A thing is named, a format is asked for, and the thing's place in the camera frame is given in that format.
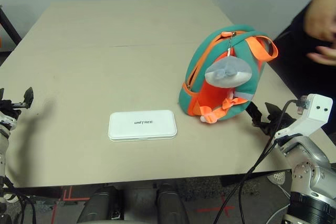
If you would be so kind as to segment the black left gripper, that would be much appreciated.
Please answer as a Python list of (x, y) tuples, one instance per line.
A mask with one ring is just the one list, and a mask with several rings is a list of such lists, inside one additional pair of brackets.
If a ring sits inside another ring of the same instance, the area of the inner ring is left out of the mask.
[(21, 109), (29, 109), (34, 99), (32, 87), (29, 87), (24, 94), (24, 101), (13, 103), (11, 100), (3, 100), (4, 88), (0, 89), (1, 112), (4, 115), (20, 115)]

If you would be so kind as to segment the bystander bare hand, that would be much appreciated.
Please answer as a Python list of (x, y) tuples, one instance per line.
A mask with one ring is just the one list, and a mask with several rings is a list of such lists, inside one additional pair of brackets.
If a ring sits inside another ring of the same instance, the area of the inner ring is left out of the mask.
[(307, 54), (307, 57), (312, 61), (327, 65), (327, 66), (335, 66), (336, 64), (336, 49), (324, 46), (317, 46), (317, 52), (310, 52)]
[(304, 21), (305, 32), (316, 39), (332, 42), (335, 38), (335, 6), (313, 1)]

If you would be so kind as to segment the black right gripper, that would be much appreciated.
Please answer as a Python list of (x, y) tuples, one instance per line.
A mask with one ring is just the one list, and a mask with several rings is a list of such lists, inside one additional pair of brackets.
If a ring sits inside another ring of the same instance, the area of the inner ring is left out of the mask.
[(280, 108), (268, 102), (265, 102), (265, 106), (269, 113), (267, 116), (268, 122), (262, 119), (262, 113), (253, 102), (248, 105), (248, 115), (252, 119), (253, 126), (259, 127), (265, 135), (272, 136), (273, 133), (289, 125), (289, 114), (285, 113), (283, 115), (280, 126), (277, 128), (281, 116)]

